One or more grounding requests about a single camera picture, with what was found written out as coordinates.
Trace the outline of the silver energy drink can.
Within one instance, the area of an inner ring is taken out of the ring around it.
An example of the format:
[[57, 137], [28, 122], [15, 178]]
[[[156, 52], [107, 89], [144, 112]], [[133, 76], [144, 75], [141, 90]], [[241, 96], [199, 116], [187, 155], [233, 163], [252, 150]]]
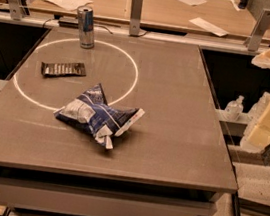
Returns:
[[77, 20], [79, 30], [80, 46], [83, 49], [91, 49], [94, 47], [94, 23], [93, 10], [89, 6], [80, 6], [77, 8]]

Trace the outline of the right metal bracket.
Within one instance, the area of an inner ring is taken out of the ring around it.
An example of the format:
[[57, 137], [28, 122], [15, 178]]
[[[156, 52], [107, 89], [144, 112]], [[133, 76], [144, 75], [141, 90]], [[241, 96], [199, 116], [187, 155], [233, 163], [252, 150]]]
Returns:
[[245, 45], [248, 51], [255, 52], [260, 46], [263, 35], [270, 25], [270, 9], [264, 8], [260, 13], [259, 19], [254, 26], [250, 36], [246, 39]]

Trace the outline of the middle metal bracket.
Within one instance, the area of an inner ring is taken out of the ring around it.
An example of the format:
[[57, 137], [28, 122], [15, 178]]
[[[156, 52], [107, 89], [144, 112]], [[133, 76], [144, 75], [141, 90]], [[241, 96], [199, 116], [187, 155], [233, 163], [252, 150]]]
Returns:
[[143, 0], [132, 0], [130, 9], [130, 23], [129, 23], [129, 34], [130, 36], [139, 35], [140, 24], [141, 24], [141, 10]]

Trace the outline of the clear hand sanitizer bottle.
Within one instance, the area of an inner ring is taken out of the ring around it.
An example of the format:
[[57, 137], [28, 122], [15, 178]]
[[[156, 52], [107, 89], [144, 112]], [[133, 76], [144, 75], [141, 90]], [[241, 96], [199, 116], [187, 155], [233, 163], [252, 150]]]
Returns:
[[243, 96], [239, 96], [235, 101], [232, 100], [226, 105], [224, 111], [224, 118], [226, 120], [235, 121], [238, 116], [243, 112]]

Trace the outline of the blue chip bag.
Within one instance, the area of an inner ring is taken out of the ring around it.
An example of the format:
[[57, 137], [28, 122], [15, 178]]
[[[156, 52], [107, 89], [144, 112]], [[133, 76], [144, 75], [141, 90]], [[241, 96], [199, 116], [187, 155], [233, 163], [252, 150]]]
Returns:
[[58, 120], [92, 135], [97, 144], [113, 148], [112, 137], [121, 136], [144, 114], [143, 109], [118, 110], [107, 104], [103, 87], [98, 83], [57, 110]]

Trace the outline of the white paper sheet right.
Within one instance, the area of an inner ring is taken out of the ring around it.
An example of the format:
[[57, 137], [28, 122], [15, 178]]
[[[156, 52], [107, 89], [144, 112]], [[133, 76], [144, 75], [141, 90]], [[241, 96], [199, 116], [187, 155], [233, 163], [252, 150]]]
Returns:
[[197, 17], [195, 19], [191, 19], [190, 22], [198, 26], [199, 28], [204, 29], [207, 32], [211, 32], [211, 34], [217, 35], [218, 37], [223, 37], [224, 35], [227, 35], [227, 31], [219, 28], [219, 26], [215, 26], [212, 23], [207, 22], [205, 19]]

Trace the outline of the white table drawer base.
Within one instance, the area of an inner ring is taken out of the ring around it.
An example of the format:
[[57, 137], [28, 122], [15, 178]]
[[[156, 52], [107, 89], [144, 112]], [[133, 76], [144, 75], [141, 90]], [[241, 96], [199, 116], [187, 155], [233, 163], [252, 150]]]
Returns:
[[10, 216], [213, 216], [219, 194], [0, 166]]

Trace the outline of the white paper sheet left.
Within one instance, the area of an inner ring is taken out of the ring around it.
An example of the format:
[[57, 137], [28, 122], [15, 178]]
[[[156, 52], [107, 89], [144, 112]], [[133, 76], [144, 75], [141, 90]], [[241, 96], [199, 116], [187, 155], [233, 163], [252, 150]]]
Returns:
[[91, 3], [91, 0], [45, 0], [45, 2], [50, 2], [67, 11], [74, 11], [80, 6]]

